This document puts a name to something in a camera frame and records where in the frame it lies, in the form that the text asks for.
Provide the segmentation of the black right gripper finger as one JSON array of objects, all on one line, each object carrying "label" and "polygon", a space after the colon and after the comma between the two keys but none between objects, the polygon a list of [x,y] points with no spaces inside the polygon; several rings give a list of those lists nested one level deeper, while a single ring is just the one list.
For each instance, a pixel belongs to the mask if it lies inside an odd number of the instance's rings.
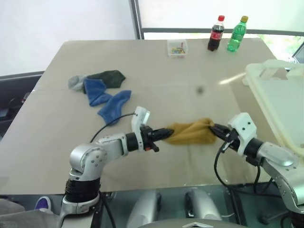
[{"label": "black right gripper finger", "polygon": [[230,132],[219,132],[219,131],[215,131],[213,132],[215,136],[217,136],[218,138],[222,139],[225,142],[231,142],[231,138],[230,138]]},{"label": "black right gripper finger", "polygon": [[210,126],[209,129],[213,133],[229,133],[230,132],[230,129],[227,126],[221,125],[218,123],[215,123],[213,126]]}]

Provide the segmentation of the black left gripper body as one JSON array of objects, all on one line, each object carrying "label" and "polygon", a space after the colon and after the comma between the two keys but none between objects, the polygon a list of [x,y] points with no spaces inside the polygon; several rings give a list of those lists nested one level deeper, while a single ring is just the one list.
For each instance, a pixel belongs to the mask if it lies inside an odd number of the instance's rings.
[{"label": "black left gripper body", "polygon": [[157,138],[159,130],[153,130],[149,126],[141,126],[140,132],[142,136],[142,143],[143,143],[143,149],[145,151],[153,150],[154,152],[158,152],[160,149],[159,147],[154,143]]}]

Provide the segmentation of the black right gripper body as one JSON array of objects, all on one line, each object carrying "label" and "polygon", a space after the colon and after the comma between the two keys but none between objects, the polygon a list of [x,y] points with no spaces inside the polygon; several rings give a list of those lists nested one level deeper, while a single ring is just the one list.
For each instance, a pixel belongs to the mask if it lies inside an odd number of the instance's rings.
[{"label": "black right gripper body", "polygon": [[226,129],[224,131],[225,142],[229,143],[229,148],[238,149],[240,145],[240,140],[238,138],[238,133],[235,129]]}]

